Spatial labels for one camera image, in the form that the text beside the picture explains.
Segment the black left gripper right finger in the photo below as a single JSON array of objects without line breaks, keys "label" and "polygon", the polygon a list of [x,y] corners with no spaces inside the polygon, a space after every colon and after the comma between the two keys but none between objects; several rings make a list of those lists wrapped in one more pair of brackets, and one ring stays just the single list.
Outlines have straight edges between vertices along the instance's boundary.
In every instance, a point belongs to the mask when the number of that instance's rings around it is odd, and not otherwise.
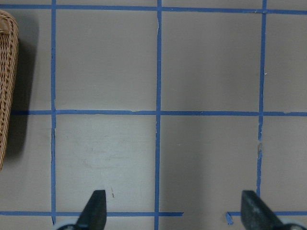
[{"label": "black left gripper right finger", "polygon": [[276,230],[284,225],[252,190],[242,191],[241,222],[246,230]]}]

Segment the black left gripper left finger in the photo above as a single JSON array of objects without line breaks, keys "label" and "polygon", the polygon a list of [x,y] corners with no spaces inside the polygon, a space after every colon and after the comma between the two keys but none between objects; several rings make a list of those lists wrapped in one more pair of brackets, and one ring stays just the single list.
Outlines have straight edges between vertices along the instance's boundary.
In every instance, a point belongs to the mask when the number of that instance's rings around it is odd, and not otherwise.
[{"label": "black left gripper left finger", "polygon": [[103,230],[106,218],[106,192],[95,190],[77,219],[76,226],[78,230]]}]

